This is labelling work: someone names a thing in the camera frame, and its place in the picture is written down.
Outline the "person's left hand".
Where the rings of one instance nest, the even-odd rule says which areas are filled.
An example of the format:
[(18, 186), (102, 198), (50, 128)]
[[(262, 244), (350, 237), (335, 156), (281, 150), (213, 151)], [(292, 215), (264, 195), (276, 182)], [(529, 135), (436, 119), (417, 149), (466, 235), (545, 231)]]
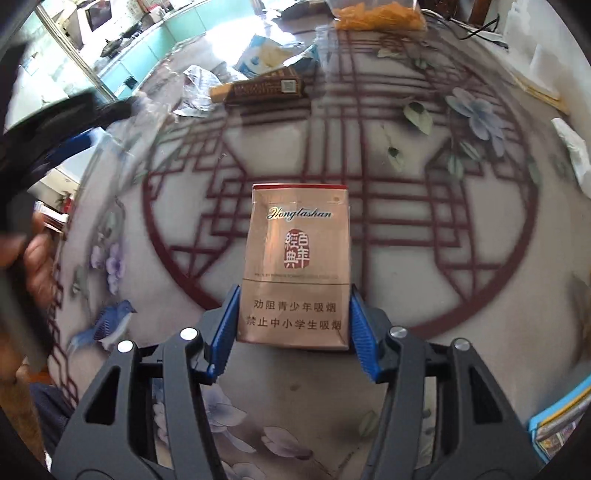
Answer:
[(26, 286), (37, 305), (46, 309), (54, 295), (53, 244), (45, 232), (43, 215), (32, 217), (31, 240), (24, 235), (1, 234), (1, 269), (6, 270), (21, 257), (24, 263)]

